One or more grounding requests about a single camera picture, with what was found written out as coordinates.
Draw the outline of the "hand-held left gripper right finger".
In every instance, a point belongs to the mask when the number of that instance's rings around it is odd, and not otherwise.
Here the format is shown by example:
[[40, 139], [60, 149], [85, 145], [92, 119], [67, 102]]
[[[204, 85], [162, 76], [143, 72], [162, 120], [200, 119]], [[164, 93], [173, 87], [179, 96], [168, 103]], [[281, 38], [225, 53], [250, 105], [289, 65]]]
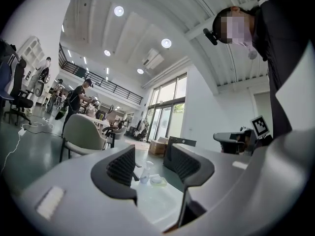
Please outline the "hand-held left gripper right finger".
[[206, 212], [199, 202], [192, 199], [188, 188], [202, 186], [214, 174], [215, 166], [210, 160], [184, 148], [182, 144], [171, 146], [171, 163], [184, 185], [182, 206], [177, 222], [177, 226], [182, 227]]

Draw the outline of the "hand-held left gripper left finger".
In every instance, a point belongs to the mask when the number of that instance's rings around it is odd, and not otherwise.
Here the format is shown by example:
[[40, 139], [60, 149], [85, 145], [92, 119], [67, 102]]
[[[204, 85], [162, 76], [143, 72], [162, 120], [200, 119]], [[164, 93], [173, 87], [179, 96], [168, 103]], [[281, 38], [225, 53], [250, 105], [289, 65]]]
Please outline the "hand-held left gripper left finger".
[[106, 196], [137, 204], [137, 192], [131, 188], [134, 168], [135, 146], [130, 145], [97, 162], [91, 169], [91, 179]]

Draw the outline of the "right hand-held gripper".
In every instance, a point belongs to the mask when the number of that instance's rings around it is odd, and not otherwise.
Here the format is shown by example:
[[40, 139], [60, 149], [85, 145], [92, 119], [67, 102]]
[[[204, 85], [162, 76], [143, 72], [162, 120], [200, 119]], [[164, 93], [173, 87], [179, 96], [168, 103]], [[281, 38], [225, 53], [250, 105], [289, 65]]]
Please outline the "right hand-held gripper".
[[263, 116], [250, 120], [251, 127], [241, 126], [236, 133], [220, 132], [213, 139], [220, 143], [222, 153], [252, 156], [258, 147], [269, 145], [273, 137]]

